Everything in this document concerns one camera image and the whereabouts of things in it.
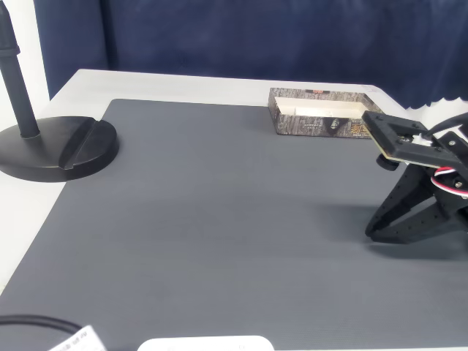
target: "white device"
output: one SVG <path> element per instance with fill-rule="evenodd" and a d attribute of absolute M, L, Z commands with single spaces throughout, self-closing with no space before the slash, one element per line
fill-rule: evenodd
<path fill-rule="evenodd" d="M 262 336 L 214 336 L 152 339 L 138 351 L 274 351 L 274 348 Z"/>

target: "gray mat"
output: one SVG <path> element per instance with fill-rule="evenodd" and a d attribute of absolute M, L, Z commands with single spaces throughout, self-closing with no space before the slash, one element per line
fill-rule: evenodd
<path fill-rule="evenodd" d="M 276 135 L 266 107 L 116 100 L 116 160 L 68 183 L 0 313 L 146 339 L 261 335 L 277 350 L 468 345 L 463 233 L 411 246 L 363 231 L 399 172 L 369 140 Z M 64 334 L 0 328 L 0 350 Z"/>

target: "black bracket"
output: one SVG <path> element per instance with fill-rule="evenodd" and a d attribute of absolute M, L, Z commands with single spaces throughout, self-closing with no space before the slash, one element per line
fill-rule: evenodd
<path fill-rule="evenodd" d="M 429 167 L 408 165 L 372 217 L 366 235 L 373 241 L 410 244 L 454 230 L 468 231 L 468 200 L 436 188 L 431 183 L 433 173 Z M 435 203 L 398 221 L 431 197 Z"/>

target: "white table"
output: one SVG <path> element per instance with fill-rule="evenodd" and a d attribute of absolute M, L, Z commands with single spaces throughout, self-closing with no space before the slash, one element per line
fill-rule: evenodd
<path fill-rule="evenodd" d="M 87 69 L 78 71 L 70 79 L 39 118 L 89 116 L 101 119 L 113 99 L 267 106 L 269 89 L 273 87 L 366 92 L 385 113 L 408 118 L 404 108 L 374 86 Z M 64 183 L 34 183 L 0 173 L 0 292 L 34 240 L 63 187 Z"/>

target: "open box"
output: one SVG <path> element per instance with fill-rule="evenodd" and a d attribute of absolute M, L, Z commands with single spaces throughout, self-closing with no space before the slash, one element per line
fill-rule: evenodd
<path fill-rule="evenodd" d="M 272 88 L 268 107 L 281 135 L 369 139 L 361 116 L 382 110 L 364 93 Z"/>

